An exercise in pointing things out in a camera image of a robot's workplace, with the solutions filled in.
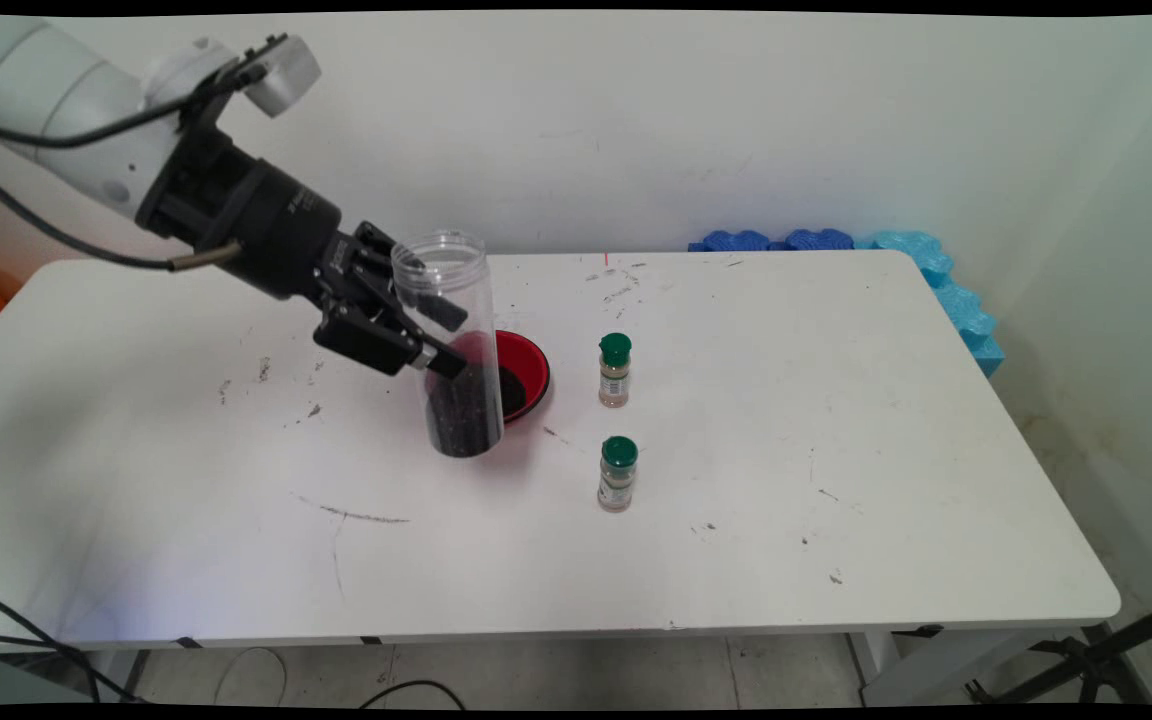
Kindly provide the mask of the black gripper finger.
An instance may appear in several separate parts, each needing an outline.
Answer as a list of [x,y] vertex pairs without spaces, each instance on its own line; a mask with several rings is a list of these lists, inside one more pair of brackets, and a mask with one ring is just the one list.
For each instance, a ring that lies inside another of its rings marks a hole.
[[403,306],[425,314],[444,331],[460,331],[468,311],[435,290],[435,270],[422,262],[414,250],[397,243],[374,223],[361,222],[356,228],[356,278],[376,290],[387,291]]
[[317,305],[323,319],[314,329],[314,343],[382,376],[414,367],[454,379],[467,369],[465,355],[431,336],[391,296],[382,295],[370,313],[361,301],[328,291]]

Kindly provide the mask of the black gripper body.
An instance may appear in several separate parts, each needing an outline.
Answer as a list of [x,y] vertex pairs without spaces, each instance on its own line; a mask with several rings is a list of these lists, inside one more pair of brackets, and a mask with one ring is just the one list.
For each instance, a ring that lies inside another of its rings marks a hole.
[[220,268],[274,300],[389,291],[378,251],[340,232],[340,219],[332,200],[248,156],[215,126],[185,129],[134,214],[138,227],[195,252],[236,243]]

